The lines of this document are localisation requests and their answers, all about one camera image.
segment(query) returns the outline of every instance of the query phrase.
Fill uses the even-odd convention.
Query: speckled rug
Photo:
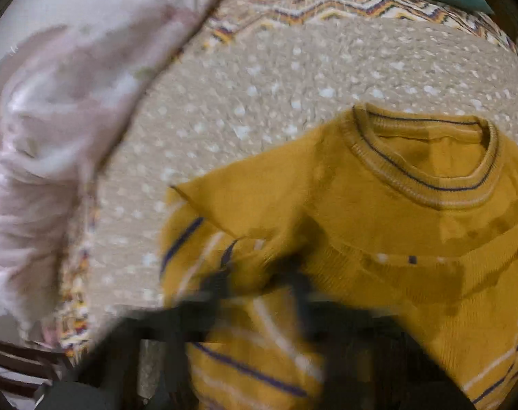
[[[218,45],[232,46],[212,55]],[[139,107],[100,184],[97,235],[94,187],[75,215],[59,311],[69,355],[85,347],[89,321],[159,303],[155,238],[168,183],[290,140],[367,98],[479,110],[517,130],[518,49],[489,17],[426,0],[221,2]]]

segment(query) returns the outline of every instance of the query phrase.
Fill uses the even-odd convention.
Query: yellow fabric
[[[264,292],[296,252],[335,300],[397,313],[477,408],[518,377],[518,147],[485,119],[355,106],[170,189],[168,208],[166,305],[231,251],[235,298],[189,348],[206,406],[310,408],[321,390],[287,291]]]

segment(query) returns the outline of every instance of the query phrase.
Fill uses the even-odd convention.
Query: pink fabric
[[[55,38],[4,87],[0,300],[23,327],[57,304],[57,265],[79,189],[215,1],[127,0]]]

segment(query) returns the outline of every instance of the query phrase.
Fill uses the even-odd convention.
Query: sweater collar
[[[500,177],[503,141],[494,124],[476,116],[406,114],[355,105],[342,119],[343,134],[356,157],[373,173],[412,200],[437,209],[478,206],[488,200]],[[487,148],[479,165],[464,177],[441,178],[406,161],[377,135],[421,140],[454,137]]]

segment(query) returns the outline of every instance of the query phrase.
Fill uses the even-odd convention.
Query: pink blanket
[[[108,18],[66,30],[4,87],[0,300],[23,328],[57,304],[57,266],[79,190],[215,1],[127,0]]]

